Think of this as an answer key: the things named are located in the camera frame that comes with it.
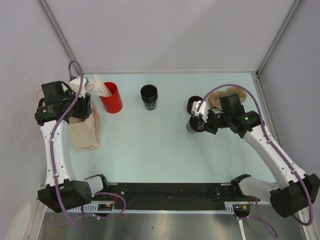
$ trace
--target brown object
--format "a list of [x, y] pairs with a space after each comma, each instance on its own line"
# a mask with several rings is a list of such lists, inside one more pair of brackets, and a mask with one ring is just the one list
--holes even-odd
[[209, 103], [211, 104], [211, 106], [221, 111], [222, 109], [221, 109], [219, 97], [225, 93], [226, 93], [225, 91], [215, 91], [214, 93], [210, 94]]
[[75, 148], [81, 152], [87, 152], [101, 147], [100, 142], [100, 115], [93, 101], [91, 101], [92, 113], [87, 119], [69, 119], [69, 139]]
[[229, 87], [226, 91], [226, 93], [232, 93], [235, 92], [236, 94], [239, 95], [240, 102], [244, 102], [247, 99], [247, 93], [245, 90], [241, 89], [240, 87], [237, 86], [231, 86]]
[[247, 93], [245, 90], [241, 89], [240, 87], [231, 86], [226, 91], [215, 91], [214, 93], [212, 93], [209, 96], [209, 103], [211, 104], [212, 107], [215, 107], [221, 111], [222, 109], [221, 109], [219, 97], [223, 94], [232, 93], [232, 92], [239, 95], [241, 103], [247, 99]]

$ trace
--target orange wire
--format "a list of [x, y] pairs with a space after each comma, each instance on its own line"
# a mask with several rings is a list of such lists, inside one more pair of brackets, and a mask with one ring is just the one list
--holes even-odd
[[252, 202], [252, 203], [250, 203], [249, 206], [252, 206], [255, 203], [255, 200], [252, 196], [249, 196], [249, 200], [250, 200], [250, 202]]
[[37, 91], [36, 94], [35, 94], [35, 98], [36, 98], [36, 101], [37, 101], [37, 102], [39, 102], [38, 93], [40, 93], [41, 91], [42, 91], [42, 89], [40, 89], [39, 91]]
[[95, 88], [95, 85], [94, 85], [94, 84], [89, 84], [88, 86], [86, 86], [85, 92], [86, 92], [86, 93], [90, 93], [94, 88]]
[[118, 197], [117, 196], [113, 196], [113, 202], [114, 202], [114, 206], [118, 203]]

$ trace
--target silver metal surface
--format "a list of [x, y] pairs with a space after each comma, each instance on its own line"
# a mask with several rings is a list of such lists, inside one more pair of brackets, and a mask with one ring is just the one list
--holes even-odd
[[277, 34], [275, 35], [274, 40], [273, 40], [270, 48], [266, 52], [266, 55], [264, 56], [260, 66], [257, 70], [258, 76], [261, 75], [261, 73], [263, 72], [266, 64], [268, 63], [270, 57], [272, 56], [273, 52], [275, 51], [279, 41], [281, 40], [282, 36], [284, 35], [286, 29], [288, 28], [288, 26], [291, 22], [291, 20], [293, 19], [294, 15], [296, 14], [297, 10], [299, 9], [299, 6], [301, 5], [302, 1], [303, 0], [295, 0], [293, 2], [288, 14], [284, 18], [284, 21], [283, 21], [280, 29], [278, 30]]
[[[264, 218], [277, 230], [278, 239], [306, 239], [302, 227], [292, 217], [280, 217], [269, 204], [261, 204], [260, 208]], [[251, 215], [258, 215], [255, 207]], [[54, 226], [48, 217], [56, 223], [66, 221], [63, 214], [47, 212], [39, 240], [242, 240], [238, 221], [226, 214], [124, 214], [112, 220], [87, 217], [84, 229], [71, 224]], [[244, 220], [243, 227], [247, 240], [273, 239], [258, 220]]]
[[[104, 202], [92, 202], [83, 206], [83, 211], [85, 213], [94, 213], [94, 214], [109, 214], [112, 212], [113, 214], [119, 213], [121, 210], [98, 210], [99, 204], [112, 204], [112, 201], [104, 201]], [[124, 214], [234, 214], [233, 205], [230, 203], [225, 203], [225, 210], [197, 210], [197, 211], [186, 211], [186, 210], [125, 210]], [[47, 208], [46, 212], [53, 213], [50, 208]], [[68, 213], [81, 213], [81, 207], [78, 206], [76, 208], [72, 208], [68, 210]]]
[[[61, 28], [58, 25], [58, 22], [55, 18], [55, 16], [53, 15], [48, 3], [46, 0], [37, 0], [44, 15], [46, 16], [50, 26], [52, 27], [54, 34], [57, 36], [59, 42], [61, 43], [61, 46], [63, 48], [63, 50], [65, 51], [66, 55], [68, 56], [69, 60], [75, 60], [75, 55], [73, 53], [73, 51], [71, 50], [64, 34], [61, 31]], [[75, 66], [75, 69], [77, 71], [77, 73], [79, 74], [79, 69], [78, 66]]]

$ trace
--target black cup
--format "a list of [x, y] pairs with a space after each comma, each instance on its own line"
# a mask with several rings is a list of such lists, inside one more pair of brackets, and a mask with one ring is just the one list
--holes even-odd
[[157, 106], [157, 99], [158, 99], [158, 90], [153, 85], [144, 85], [141, 90], [141, 98], [144, 102], [144, 106], [148, 110], [153, 110]]
[[192, 96], [192, 97], [190, 97], [189, 100], [188, 100], [188, 104], [186, 105], [187, 112], [192, 114], [191, 113], [192, 105], [194, 104], [194, 102], [198, 102], [198, 101], [201, 101], [201, 100], [202, 100], [202, 97], [200, 97], [200, 96]]

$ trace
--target black mug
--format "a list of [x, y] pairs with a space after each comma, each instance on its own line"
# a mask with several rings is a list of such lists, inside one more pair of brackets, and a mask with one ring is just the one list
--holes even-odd
[[148, 84], [144, 85], [141, 90], [141, 98], [144, 106], [148, 110], [153, 110], [157, 106], [158, 90], [155, 86]]

